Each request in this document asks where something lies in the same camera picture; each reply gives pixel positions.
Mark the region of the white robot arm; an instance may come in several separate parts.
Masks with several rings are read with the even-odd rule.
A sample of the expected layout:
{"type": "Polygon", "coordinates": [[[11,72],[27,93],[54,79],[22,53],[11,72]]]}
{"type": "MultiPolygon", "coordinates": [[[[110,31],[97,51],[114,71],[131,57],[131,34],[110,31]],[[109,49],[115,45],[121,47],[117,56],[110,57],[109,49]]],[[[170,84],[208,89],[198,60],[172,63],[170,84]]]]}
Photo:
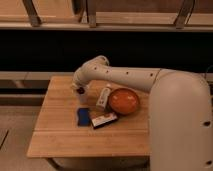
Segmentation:
{"type": "Polygon", "coordinates": [[[75,89],[106,80],[149,94],[151,171],[213,171],[210,87],[199,74],[161,68],[111,67],[100,55],[73,75],[75,89]]]}

